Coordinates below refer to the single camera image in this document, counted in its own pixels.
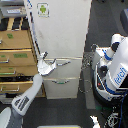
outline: cable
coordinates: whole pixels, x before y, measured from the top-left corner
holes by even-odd
[[[124,98],[125,96],[128,94],[128,90],[126,90],[125,94],[124,94],[124,97],[122,99],[122,102],[121,102],[121,115],[120,115],[120,122],[119,122],[119,126],[118,128],[120,128],[120,125],[121,125],[121,120],[122,120],[122,107],[123,107],[123,102],[124,102]]]
[[[89,83],[91,84],[91,87],[90,87],[89,90],[87,90],[87,91],[82,91],[81,88],[80,88],[80,86],[79,86],[79,91],[82,92],[82,93],[88,93],[88,92],[91,91],[91,89],[92,89],[92,83],[91,83],[89,80],[84,80],[84,81],[85,81],[85,82],[89,82]]]
[[[95,51],[93,50],[93,46],[95,46],[95,50],[96,50],[96,48],[98,48],[99,46],[98,46],[97,44],[92,44],[91,50],[92,50],[92,52],[95,52]]]
[[[118,113],[115,113],[115,108],[116,107],[113,107],[112,114],[107,118],[104,128],[106,128],[107,124],[109,127],[114,128],[114,126],[118,123]]]

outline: freezer door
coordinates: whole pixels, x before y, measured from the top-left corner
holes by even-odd
[[[91,0],[31,0],[31,9],[27,4],[29,18],[32,10],[41,52],[47,51],[49,58],[83,55]]]
[[[47,99],[77,98],[79,79],[44,79]]]

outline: refrigerator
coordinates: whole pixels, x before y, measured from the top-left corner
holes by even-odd
[[[44,78],[47,99],[77,98],[91,0],[24,0],[37,58],[57,60]]]

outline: floor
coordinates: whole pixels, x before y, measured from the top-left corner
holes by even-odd
[[[105,3],[92,0],[85,56],[92,56],[91,46],[93,44],[100,47],[110,46],[111,37],[114,33],[126,36],[119,18],[121,10],[125,8],[128,8],[128,1],[126,0],[124,3],[121,3],[120,0],[106,0]],[[101,105],[95,100],[90,89],[89,70],[89,65],[87,68],[83,65],[79,84],[81,91],[78,92],[77,99],[47,100],[46,98],[35,98],[24,117],[23,128],[36,128],[42,125],[79,125],[83,128],[92,128],[91,115],[98,117],[99,124],[103,128],[106,120],[101,114]],[[7,106],[9,105],[0,103],[0,112]]]

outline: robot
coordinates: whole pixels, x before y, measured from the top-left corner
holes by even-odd
[[[128,34],[128,10],[120,14]],[[104,104],[116,105],[128,90],[128,37],[114,34],[111,46],[96,48],[92,63],[95,96]]]

